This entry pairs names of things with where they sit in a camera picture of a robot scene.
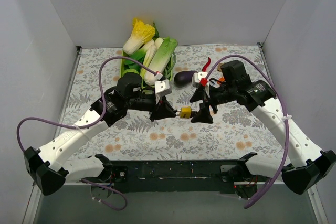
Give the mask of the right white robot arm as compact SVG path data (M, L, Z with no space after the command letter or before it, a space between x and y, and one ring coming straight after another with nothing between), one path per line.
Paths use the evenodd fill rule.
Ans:
M190 101L202 103L191 121L212 124L210 111L217 112L218 105L236 101L265 125L289 159L276 163L257 153L249 153L226 172L228 176L246 181L255 175L274 177L301 195L329 173L335 165L335 152L322 150L304 134L283 111L279 97L268 83L252 82L244 64L238 60L223 64L221 71L224 82L219 87L210 86L206 72L193 74L192 85L196 91Z

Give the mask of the orange padlock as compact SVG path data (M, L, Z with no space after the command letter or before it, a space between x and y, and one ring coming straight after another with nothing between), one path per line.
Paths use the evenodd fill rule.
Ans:
M217 85L222 85L225 82L224 77L221 77L219 79L215 79L215 78L210 78L209 82L211 84L217 84Z

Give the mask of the yellow padlock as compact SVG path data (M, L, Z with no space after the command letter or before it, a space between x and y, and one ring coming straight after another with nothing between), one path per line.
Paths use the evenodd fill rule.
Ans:
M192 108L190 106L182 107L178 113L180 119L189 119L192 117Z

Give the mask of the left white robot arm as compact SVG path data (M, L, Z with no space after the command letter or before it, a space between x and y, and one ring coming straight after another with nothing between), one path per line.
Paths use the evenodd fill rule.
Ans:
M112 127L127 115L128 110L148 111L150 120L176 117L176 110L166 99L172 92L170 82L156 80L154 92L142 93L142 78L130 72L118 80L116 86L105 91L84 115L54 140L39 147L24 150L26 169L42 194L51 195L66 182L82 178L97 178L106 182L111 178L111 163L103 155L82 161L69 158L96 135Z

